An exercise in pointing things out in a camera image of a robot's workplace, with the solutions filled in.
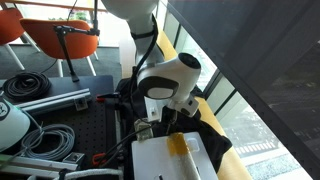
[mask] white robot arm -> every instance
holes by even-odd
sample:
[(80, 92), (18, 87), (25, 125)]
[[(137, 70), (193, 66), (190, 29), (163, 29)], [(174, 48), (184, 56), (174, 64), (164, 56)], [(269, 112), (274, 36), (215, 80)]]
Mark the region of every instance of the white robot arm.
[[(158, 0), (102, 0), (109, 12), (125, 19), (134, 39), (136, 64), (148, 52), (153, 40), (154, 22), (152, 11)], [(164, 62), (163, 55), (154, 46), (137, 75), (139, 90), (145, 97), (154, 100), (167, 99), (166, 106), (192, 117), (198, 102), (190, 95), (201, 72), (196, 58), (180, 53), (176, 58)]]

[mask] orange chair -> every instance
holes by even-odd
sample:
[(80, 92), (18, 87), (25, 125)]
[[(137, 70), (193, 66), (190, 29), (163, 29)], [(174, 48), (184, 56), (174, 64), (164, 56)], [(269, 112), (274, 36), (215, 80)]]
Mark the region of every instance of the orange chair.
[[(53, 29), (54, 26), (67, 25), (83, 30), (90, 29), (90, 26), (85, 21), (81, 20), (48, 21), (23, 18), (20, 20), (20, 23), (45, 54), (58, 59), (57, 66), (60, 77), (63, 77), (61, 63), (63, 59), (66, 59), (66, 57)], [(95, 52), (98, 46), (97, 36), (81, 33), (68, 33), (65, 36), (65, 42), (70, 59), (86, 58), (92, 74), (95, 76), (96, 72), (89, 56)]]
[(0, 45), (3, 45), (15, 62), (18, 64), (21, 70), (24, 70), (19, 58), (13, 52), (9, 46), (9, 42), (12, 42), (23, 36), (38, 52), (39, 48), (30, 40), (24, 29), (21, 27), (19, 20), (22, 18), (20, 11), (16, 8), (10, 8), (0, 11)]

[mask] chair leg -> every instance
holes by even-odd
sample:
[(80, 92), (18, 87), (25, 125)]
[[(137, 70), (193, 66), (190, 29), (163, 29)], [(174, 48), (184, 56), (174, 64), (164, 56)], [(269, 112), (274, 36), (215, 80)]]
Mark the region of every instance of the chair leg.
[(92, 71), (92, 74), (93, 74), (94, 76), (96, 76), (96, 71), (95, 71), (94, 68), (93, 68), (93, 65), (92, 65), (92, 62), (91, 62), (90, 57), (87, 56), (86, 59), (87, 59), (87, 61), (88, 61), (88, 64), (89, 64), (90, 69), (91, 69), (91, 71)]
[(22, 34), (22, 36), (38, 51), (40, 52), (40, 49), (37, 47), (37, 45), (35, 44), (35, 42), (30, 38), (30, 36), (24, 32)]
[(59, 77), (63, 77), (62, 59), (57, 59), (57, 68), (58, 68), (58, 72), (59, 72)]
[(98, 58), (98, 55), (97, 55), (97, 52), (96, 52), (96, 51), (94, 52), (94, 56), (96, 57), (96, 60), (99, 60), (99, 58)]
[(11, 49), (11, 47), (9, 46), (9, 44), (5, 44), (4, 47), (7, 49), (7, 51), (9, 52), (9, 54), (13, 57), (14, 61), (18, 64), (19, 68), (21, 70), (25, 70), (25, 68), (23, 67), (23, 65), (21, 64), (19, 58), (16, 56), (16, 54), (13, 52), (13, 50)]

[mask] gray mat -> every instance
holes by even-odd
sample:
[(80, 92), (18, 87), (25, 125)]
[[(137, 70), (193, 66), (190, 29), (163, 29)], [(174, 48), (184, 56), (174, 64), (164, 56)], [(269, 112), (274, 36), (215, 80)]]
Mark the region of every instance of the gray mat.
[[(29, 45), (12, 45), (11, 47), (26, 70), (21, 71), (8, 51), (3, 46), (0, 46), (0, 79), (11, 78), (21, 72), (42, 72), (55, 62), (55, 59), (47, 56), (43, 52), (37, 52)], [(114, 87), (116, 87), (121, 80), (122, 74), (119, 48), (99, 47), (96, 52), (99, 60), (96, 60), (94, 55), (90, 56), (96, 74), (112, 75), (114, 78)], [(92, 76), (92, 72), (85, 58), (72, 60), (72, 64), (78, 76)], [(66, 61), (63, 61), (62, 67), (64, 76), (70, 76)], [(58, 77), (56, 64), (44, 72), (44, 74), (47, 77)]]

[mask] table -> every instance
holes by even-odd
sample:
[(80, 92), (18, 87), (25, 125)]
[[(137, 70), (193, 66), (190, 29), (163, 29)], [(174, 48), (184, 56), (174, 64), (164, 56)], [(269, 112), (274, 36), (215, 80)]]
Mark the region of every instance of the table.
[[(68, 9), (73, 7), (74, 2), (75, 1), (72, 0), (0, 0), (0, 3), (39, 5)], [(78, 0), (74, 9), (92, 11), (94, 9), (94, 0)], [(101, 1), (98, 1), (98, 11), (107, 12)]]
[[(70, 77), (49, 78), (52, 87), (46, 97), (89, 88), (93, 100), (88, 103), (88, 109), (76, 111), (75, 107), (72, 106), (36, 115), (34, 118), (38, 122), (43, 121), (43, 126), (48, 124), (66, 124), (73, 128), (76, 140), (72, 152), (86, 154), (82, 167), (83, 169), (87, 169), (92, 167), (91, 158), (93, 154), (106, 152), (111, 146), (116, 144), (114, 102), (112, 100), (108, 100), (106, 103), (95, 101), (97, 94), (113, 93), (114, 89), (113, 78), (110, 75), (80, 76), (79, 79), (80, 81), (73, 83)], [(108, 167), (117, 168), (118, 166), (116, 163), (113, 163)], [(92, 178), (118, 179), (117, 176), (97, 176), (90, 179)]]

